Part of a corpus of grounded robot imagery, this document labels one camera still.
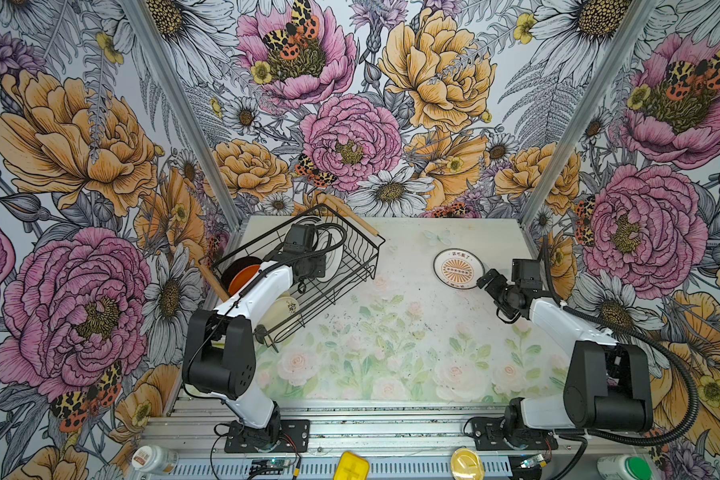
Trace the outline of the black wire dish rack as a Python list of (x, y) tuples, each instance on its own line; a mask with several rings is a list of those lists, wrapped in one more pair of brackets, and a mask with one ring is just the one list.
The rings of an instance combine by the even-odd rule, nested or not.
[(313, 206), (279, 218), (201, 273), (220, 313), (246, 316), (252, 338), (275, 348), (373, 279), (384, 242), (340, 199), (321, 193)]

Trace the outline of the white plate ring pattern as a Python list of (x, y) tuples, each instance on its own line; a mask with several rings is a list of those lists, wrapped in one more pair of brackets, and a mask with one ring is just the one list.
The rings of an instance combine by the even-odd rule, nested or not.
[(320, 282), (330, 281), (337, 273), (343, 257), (343, 237), (340, 231), (336, 229), (328, 229), (318, 236), (317, 250), (324, 250), (328, 247), (336, 246), (335, 249), (325, 253), (325, 270), (321, 276), (316, 279)]

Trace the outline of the white plate orange sunburst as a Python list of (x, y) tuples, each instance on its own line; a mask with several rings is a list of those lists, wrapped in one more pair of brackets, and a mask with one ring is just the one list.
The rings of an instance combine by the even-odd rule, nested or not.
[(458, 248), (438, 253), (433, 260), (433, 270), (443, 284), (460, 290), (475, 288), (477, 280), (486, 273), (476, 255)]

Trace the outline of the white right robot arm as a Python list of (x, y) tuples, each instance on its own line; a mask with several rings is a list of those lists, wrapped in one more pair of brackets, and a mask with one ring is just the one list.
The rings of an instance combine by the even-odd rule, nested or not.
[(509, 445), (523, 447), (555, 431), (644, 433), (652, 427), (648, 358), (642, 349), (565, 310), (543, 289), (539, 273), (509, 281), (491, 269), (477, 286), (508, 321), (530, 321), (569, 354), (561, 393), (515, 398), (506, 407), (501, 430)]

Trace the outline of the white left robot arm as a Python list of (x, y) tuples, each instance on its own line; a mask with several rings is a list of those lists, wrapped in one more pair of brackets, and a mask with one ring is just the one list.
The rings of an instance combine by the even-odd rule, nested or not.
[(221, 303), (189, 320), (182, 387), (196, 399), (213, 399), (231, 410), (237, 425), (227, 434), (245, 447), (266, 451), (282, 437), (279, 406), (255, 382), (254, 330), (275, 302), (299, 280), (321, 277), (321, 252), (254, 256), (234, 260), (222, 274)]

